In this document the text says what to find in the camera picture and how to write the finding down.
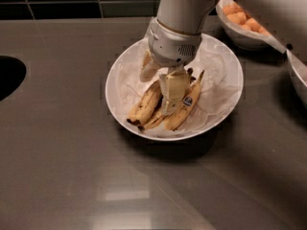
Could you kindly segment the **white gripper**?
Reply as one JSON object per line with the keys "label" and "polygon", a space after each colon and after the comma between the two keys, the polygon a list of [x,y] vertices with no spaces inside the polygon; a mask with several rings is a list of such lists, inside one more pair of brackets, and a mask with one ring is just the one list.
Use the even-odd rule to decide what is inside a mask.
{"label": "white gripper", "polygon": [[149,51],[145,52],[140,71],[142,82],[150,81],[162,67],[173,67],[159,76],[162,93],[162,114],[173,114],[179,107],[190,77],[183,67],[190,63],[201,45],[201,34],[181,34],[164,27],[154,18],[148,28]]}

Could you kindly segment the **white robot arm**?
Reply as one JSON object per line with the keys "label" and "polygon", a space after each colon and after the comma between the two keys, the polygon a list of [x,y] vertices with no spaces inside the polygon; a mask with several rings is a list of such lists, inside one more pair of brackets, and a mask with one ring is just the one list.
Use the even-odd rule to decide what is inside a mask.
{"label": "white robot arm", "polygon": [[[207,15],[221,0],[160,0],[157,16],[149,26],[148,44],[152,60],[142,70],[149,81],[160,68],[168,75],[160,81],[162,113],[179,109],[188,88],[183,67],[196,56],[201,28]],[[301,61],[307,58],[307,0],[230,0],[220,9],[227,21],[248,30],[264,30]]]}

